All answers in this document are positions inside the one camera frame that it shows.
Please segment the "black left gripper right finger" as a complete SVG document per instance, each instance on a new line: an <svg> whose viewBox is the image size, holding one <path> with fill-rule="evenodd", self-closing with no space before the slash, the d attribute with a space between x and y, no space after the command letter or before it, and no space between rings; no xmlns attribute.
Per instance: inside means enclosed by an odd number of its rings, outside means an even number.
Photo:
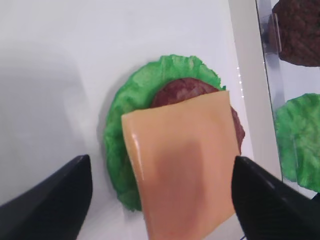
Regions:
<svg viewBox="0 0 320 240"><path fill-rule="evenodd" d="M236 156L231 197L248 240L318 240L320 195L307 198L244 156Z"/></svg>

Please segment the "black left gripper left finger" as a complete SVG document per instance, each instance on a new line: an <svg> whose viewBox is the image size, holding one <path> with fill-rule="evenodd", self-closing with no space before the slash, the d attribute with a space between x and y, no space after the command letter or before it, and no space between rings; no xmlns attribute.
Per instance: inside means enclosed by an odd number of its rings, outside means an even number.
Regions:
<svg viewBox="0 0 320 240"><path fill-rule="evenodd" d="M93 195L91 160L80 155L1 205L2 240L75 240Z"/></svg>

